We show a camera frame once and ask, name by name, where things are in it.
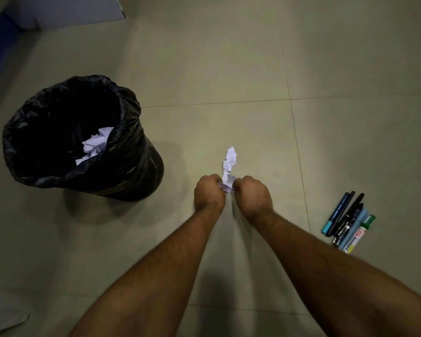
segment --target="green marker cap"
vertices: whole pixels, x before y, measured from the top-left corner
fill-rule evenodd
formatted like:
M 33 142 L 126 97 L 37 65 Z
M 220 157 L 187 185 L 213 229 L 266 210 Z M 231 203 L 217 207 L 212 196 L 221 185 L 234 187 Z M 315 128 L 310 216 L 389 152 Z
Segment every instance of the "green marker cap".
M 373 223 L 373 221 L 375 220 L 375 216 L 374 215 L 368 215 L 366 217 L 365 220 L 363 220 L 363 222 L 360 224 L 360 227 L 365 228 L 366 230 L 370 229 L 370 225 Z

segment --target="trash can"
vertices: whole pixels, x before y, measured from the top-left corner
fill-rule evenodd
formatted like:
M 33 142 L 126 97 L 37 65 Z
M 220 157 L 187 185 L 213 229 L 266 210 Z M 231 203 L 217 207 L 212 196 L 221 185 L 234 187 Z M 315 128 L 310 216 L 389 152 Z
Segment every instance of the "trash can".
M 6 165 L 28 186 L 144 199 L 159 187 L 164 165 L 144 134 L 140 113 L 128 88 L 101 75 L 73 77 L 28 99 L 5 125 Z M 83 142 L 100 128 L 111 130 L 105 146 L 84 160 Z

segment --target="tiled floor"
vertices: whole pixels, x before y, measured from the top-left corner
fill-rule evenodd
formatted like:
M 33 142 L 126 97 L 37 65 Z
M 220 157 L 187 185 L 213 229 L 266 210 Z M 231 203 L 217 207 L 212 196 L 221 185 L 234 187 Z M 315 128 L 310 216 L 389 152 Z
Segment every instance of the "tiled floor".
M 421 293 L 421 0 L 121 1 L 127 20 L 24 34 L 0 70 L 0 289 L 34 311 L 5 336 L 65 336 L 192 213 L 231 145 L 234 174 L 318 237 L 343 192 L 365 192 L 378 219 L 354 254 Z M 87 74 L 143 107 L 166 171 L 141 203 L 25 187 L 4 165 L 23 101 Z M 322 336 L 227 201 L 178 336 Z

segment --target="marker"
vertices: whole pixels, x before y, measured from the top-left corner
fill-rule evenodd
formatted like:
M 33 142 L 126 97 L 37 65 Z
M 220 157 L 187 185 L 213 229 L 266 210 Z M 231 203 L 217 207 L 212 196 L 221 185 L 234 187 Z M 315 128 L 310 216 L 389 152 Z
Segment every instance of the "marker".
M 343 213 L 344 213 L 345 209 L 348 207 L 348 205 L 351 202 L 352 198 L 354 197 L 355 193 L 356 193 L 355 191 L 352 191 L 349 194 L 348 199 L 346 200 L 345 204 L 343 205 L 343 207 L 340 211 L 340 215 L 338 216 L 337 220 L 334 221 L 334 224 L 331 225 L 331 227 L 329 228 L 329 230 L 326 233 L 326 236 L 331 236 L 335 232 L 335 228 L 336 228 L 337 224 L 342 220 Z
M 373 221 L 376 219 L 374 215 L 368 215 L 368 217 L 360 224 L 359 229 L 354 233 L 351 240 L 342 249 L 346 254 L 350 254 L 354 247 L 359 243 L 360 239 L 365 235 L 366 231 L 370 228 Z
M 326 222 L 323 229 L 321 230 L 323 234 L 328 233 L 331 226 L 334 224 L 334 222 L 337 221 L 338 217 L 341 215 L 342 208 L 343 206 L 345 206 L 345 203 L 348 200 L 348 198 L 349 198 L 349 193 L 345 193 L 342 199 L 340 200 L 340 202 L 338 203 L 337 207 L 335 208 L 334 212 L 329 217 L 329 220 Z
M 363 208 L 359 216 L 357 217 L 357 219 L 354 221 L 354 224 L 346 230 L 344 235 L 340 237 L 341 243 L 338 249 L 342 250 L 346 246 L 348 241 L 351 240 L 352 236 L 354 235 L 355 232 L 357 232 L 357 230 L 360 227 L 360 224 L 364 222 L 367 216 L 368 216 L 368 211 L 365 208 Z
M 359 217 L 360 213 L 362 212 L 362 209 L 363 209 L 363 204 L 359 204 L 357 206 L 356 211 L 354 212 L 354 215 L 352 216 L 352 219 L 349 220 L 349 221 L 347 221 L 346 224 L 341 228 L 340 232 L 338 232 L 335 235 L 335 238 L 334 238 L 333 243 L 336 246 L 340 246 L 340 243 L 342 242 L 345 233 L 348 232 L 349 229 L 353 226 L 354 222 L 357 220 L 357 218 Z
M 356 212 L 356 209 L 359 207 L 360 201 L 364 197 L 364 193 L 361 193 L 358 198 L 352 203 L 351 207 L 349 207 L 346 215 L 343 219 L 337 224 L 337 227 L 334 227 L 334 232 L 336 236 L 340 236 L 340 232 L 342 231 L 343 227 L 352 220 L 352 216 Z

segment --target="forearm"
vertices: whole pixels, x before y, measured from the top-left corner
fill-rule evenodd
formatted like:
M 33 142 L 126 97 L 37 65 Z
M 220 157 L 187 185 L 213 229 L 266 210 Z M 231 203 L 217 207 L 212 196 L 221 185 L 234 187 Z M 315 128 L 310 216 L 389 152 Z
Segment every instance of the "forearm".
M 191 216 L 117 280 L 71 336 L 174 336 L 218 215 L 202 209 Z
M 252 222 L 329 336 L 421 336 L 421 297 L 274 212 Z

